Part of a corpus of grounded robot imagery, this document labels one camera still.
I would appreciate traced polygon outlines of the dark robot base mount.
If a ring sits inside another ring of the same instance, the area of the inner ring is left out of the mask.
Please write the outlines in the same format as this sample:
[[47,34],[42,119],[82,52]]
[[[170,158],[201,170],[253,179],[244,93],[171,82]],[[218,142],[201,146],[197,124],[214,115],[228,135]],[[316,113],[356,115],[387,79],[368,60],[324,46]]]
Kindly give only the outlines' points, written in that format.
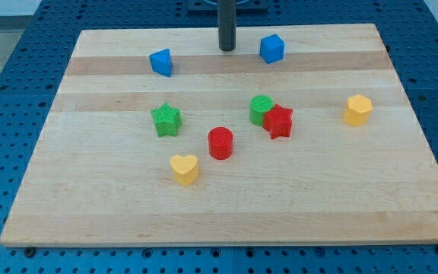
[[[260,12],[268,11],[270,0],[236,0],[236,11]],[[186,0],[187,11],[190,14],[203,14],[216,12],[217,0]]]

